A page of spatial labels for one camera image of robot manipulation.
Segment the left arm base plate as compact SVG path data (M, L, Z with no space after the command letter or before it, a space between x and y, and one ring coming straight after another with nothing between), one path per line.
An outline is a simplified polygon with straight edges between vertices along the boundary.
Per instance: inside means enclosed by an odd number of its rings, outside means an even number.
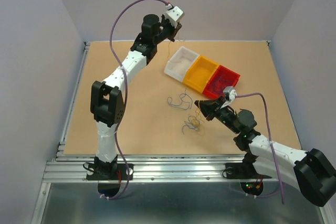
M88 163L83 164L86 170L86 180L132 180L133 175L128 174L125 163Z

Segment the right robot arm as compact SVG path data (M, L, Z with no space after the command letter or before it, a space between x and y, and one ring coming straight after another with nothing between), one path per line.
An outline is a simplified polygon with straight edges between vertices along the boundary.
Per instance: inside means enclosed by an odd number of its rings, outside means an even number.
M298 189L318 207L335 195L335 168L320 150L298 150L268 139L255 130L257 122L251 111L234 111L224 97L194 104L208 121L217 119L236 134L236 145L246 152L241 165L244 175L276 178Z

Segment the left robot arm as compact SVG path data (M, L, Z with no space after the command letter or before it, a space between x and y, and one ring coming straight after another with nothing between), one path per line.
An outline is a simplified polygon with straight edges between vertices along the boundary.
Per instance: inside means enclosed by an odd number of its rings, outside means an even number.
M90 111L98 128L98 151L94 163L84 166L89 176L113 178L117 172L116 133L125 113L128 85L153 59L157 45L168 39L174 41L181 29L182 14L166 12L144 16L141 32L137 35L126 58L103 81L91 87Z

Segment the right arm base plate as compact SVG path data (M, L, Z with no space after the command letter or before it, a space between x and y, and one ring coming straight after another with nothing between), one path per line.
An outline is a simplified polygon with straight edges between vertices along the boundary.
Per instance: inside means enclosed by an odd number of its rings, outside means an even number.
M247 163L221 163L222 177L226 179L257 179L261 176L265 179L271 179L270 176L256 172L252 164Z

